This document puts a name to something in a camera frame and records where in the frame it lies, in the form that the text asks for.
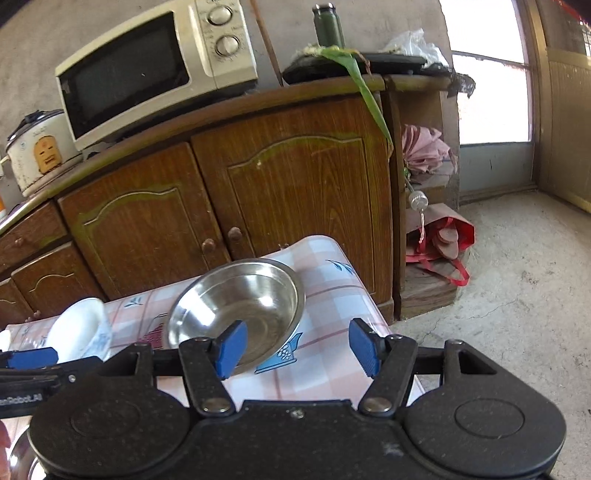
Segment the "wooden stick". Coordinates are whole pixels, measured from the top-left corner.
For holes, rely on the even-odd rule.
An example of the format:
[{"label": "wooden stick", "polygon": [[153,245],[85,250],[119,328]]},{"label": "wooden stick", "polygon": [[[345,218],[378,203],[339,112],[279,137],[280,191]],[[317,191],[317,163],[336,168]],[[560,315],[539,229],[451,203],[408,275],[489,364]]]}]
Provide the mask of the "wooden stick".
[{"label": "wooden stick", "polygon": [[273,65],[273,70],[275,71],[275,75],[277,76],[277,80],[279,81],[279,85],[283,87],[283,77],[281,76],[281,70],[279,68],[279,62],[277,62],[277,57],[275,55],[275,50],[273,50],[273,45],[271,43],[271,38],[269,37],[269,32],[265,26],[265,22],[262,19],[261,11],[258,8],[258,4],[256,0],[251,0],[251,6],[255,13],[256,23],[259,26],[259,30],[261,31],[262,40],[265,44],[265,48],[267,49],[267,53],[269,54],[269,59],[271,60],[271,65]]}]

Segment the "microwave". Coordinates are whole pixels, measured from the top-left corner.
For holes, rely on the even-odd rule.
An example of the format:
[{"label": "microwave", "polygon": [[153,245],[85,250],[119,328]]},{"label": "microwave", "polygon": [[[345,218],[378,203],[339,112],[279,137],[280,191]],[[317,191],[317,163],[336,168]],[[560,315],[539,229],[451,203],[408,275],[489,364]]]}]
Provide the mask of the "microwave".
[{"label": "microwave", "polygon": [[172,0],[81,48],[57,66],[56,79],[82,150],[239,95],[257,75],[238,0]]}]

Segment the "green thermos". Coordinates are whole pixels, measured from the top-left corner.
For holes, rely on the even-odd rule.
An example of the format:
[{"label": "green thermos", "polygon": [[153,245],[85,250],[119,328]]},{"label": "green thermos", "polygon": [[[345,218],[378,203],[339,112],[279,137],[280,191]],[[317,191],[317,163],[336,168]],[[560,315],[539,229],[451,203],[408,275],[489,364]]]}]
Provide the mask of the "green thermos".
[{"label": "green thermos", "polygon": [[344,48],[345,38],[335,6],[333,4],[316,5],[312,11],[314,12],[314,27],[318,45],[321,47],[337,45]]}]

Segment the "microwave knob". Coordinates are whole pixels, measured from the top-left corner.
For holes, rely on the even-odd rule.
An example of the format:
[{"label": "microwave knob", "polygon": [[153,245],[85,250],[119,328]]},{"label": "microwave knob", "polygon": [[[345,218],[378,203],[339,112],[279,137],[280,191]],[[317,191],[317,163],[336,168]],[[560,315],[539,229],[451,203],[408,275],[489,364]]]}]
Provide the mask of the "microwave knob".
[{"label": "microwave knob", "polygon": [[231,35],[224,35],[216,42],[216,51],[222,57],[229,57],[234,55],[240,48],[240,42],[236,37]]},{"label": "microwave knob", "polygon": [[223,5],[212,9],[207,16],[207,20],[212,25],[224,25],[232,18],[232,10]]}]

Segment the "blue gripper pad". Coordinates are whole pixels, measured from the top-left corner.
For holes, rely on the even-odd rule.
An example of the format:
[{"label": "blue gripper pad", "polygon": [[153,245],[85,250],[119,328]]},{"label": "blue gripper pad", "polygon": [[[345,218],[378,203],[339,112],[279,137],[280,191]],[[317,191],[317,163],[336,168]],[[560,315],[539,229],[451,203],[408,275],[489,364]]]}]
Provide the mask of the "blue gripper pad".
[{"label": "blue gripper pad", "polygon": [[57,352],[51,347],[46,347],[37,350],[12,352],[12,357],[8,359],[8,368],[31,370],[34,368],[49,367],[56,363]]},{"label": "blue gripper pad", "polygon": [[246,323],[237,320],[217,337],[220,354],[215,362],[216,373],[222,380],[227,379],[242,358],[248,343]]},{"label": "blue gripper pad", "polygon": [[375,340],[381,338],[361,319],[349,323],[349,347],[368,377],[378,375],[381,366]]}]

